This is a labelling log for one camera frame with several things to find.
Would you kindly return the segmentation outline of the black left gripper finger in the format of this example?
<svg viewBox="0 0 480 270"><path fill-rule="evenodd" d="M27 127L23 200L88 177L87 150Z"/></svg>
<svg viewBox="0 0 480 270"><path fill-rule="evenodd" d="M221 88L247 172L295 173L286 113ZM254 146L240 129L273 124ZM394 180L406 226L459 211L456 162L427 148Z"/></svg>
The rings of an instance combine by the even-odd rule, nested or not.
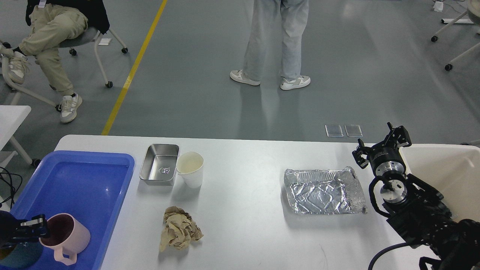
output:
<svg viewBox="0 0 480 270"><path fill-rule="evenodd" d="M16 239L34 240L37 238L49 238L50 230L45 214L39 214L27 219L19 219L16 228Z"/></svg>

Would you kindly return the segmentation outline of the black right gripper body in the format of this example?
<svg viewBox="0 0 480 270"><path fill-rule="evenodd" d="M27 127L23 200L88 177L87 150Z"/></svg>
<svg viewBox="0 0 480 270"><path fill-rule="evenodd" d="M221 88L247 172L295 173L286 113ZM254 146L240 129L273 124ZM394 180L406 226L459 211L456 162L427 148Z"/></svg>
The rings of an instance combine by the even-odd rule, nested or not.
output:
<svg viewBox="0 0 480 270"><path fill-rule="evenodd" d="M404 175L406 166L397 148L373 148L368 154L368 161L374 176L384 176L386 173Z"/></svg>

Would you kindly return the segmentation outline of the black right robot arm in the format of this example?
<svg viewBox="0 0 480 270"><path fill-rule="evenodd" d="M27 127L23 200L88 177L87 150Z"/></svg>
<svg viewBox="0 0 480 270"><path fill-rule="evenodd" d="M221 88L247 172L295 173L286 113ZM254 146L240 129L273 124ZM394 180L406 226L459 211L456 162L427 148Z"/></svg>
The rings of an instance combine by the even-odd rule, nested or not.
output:
<svg viewBox="0 0 480 270"><path fill-rule="evenodd" d="M361 139L352 152L362 169L368 165L374 175L368 192L373 209L403 239L379 251L370 261L374 268L385 253L409 246L428 246L437 258L419 258L421 270L478 270L479 222L462 219L455 222L451 210L443 203L443 194L420 178L406 172L401 147L412 145L402 125L387 123L389 132L381 142L369 147Z"/></svg>

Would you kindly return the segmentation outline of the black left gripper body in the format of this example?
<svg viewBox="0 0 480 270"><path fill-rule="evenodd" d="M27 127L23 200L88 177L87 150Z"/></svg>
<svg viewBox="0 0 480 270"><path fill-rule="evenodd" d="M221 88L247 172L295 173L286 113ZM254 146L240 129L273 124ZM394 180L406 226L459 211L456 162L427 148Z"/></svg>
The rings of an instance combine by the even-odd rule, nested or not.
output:
<svg viewBox="0 0 480 270"><path fill-rule="evenodd" d="M17 229L21 226L22 219L15 218L10 212L0 211L0 246L7 248L20 241L16 239Z"/></svg>

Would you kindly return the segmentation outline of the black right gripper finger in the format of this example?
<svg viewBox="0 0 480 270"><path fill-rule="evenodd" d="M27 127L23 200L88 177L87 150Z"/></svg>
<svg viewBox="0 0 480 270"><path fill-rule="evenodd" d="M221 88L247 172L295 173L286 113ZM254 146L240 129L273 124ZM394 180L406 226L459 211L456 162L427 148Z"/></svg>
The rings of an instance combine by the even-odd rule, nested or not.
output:
<svg viewBox="0 0 480 270"><path fill-rule="evenodd" d="M352 155L355 159L356 164L360 168L366 168L370 163L370 155L373 152L373 148L369 146L365 146L365 143L362 139L358 139L358 146L352 152Z"/></svg>
<svg viewBox="0 0 480 270"><path fill-rule="evenodd" d="M400 148L412 146L412 141L408 130L403 125L394 127L391 122L387 122L389 133L385 138L385 147Z"/></svg>

